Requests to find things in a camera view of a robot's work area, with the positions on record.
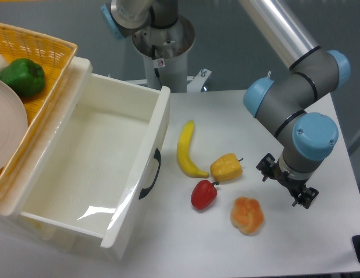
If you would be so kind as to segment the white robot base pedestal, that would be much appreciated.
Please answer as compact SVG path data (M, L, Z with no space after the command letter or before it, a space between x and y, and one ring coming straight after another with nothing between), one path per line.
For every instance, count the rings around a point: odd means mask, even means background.
M208 89L212 72L202 68L188 76L188 53L195 41L195 31L183 16L166 29L152 26L136 32L132 37L144 63L147 86L152 89L170 88L172 93L197 93Z

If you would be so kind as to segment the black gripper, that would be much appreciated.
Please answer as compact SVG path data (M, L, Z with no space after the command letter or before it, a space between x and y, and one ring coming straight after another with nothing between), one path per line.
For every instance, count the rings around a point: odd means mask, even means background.
M276 179L288 189L294 198L293 207L300 205L305 209L309 209L315 198L319 195L319 191L315 188L307 188L305 186L309 179L309 174L293 170L288 166L284 158L279 158L275 163L275 158L268 153L259 161L256 169L263 175L263 182L267 179Z

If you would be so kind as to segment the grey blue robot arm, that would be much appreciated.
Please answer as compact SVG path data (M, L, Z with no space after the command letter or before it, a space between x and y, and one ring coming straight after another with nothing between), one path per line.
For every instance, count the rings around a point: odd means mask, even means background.
M318 191L306 183L332 152L339 131L330 117L306 109L346 83L350 62L336 50L323 51L284 2L241 1L241 6L290 71L281 82L260 78L244 94L246 109L283 146L279 159L267 154L257 169L309 208ZM148 87L190 91L187 53L195 31L179 15L177 1L109 1L100 10L117 38L132 37Z

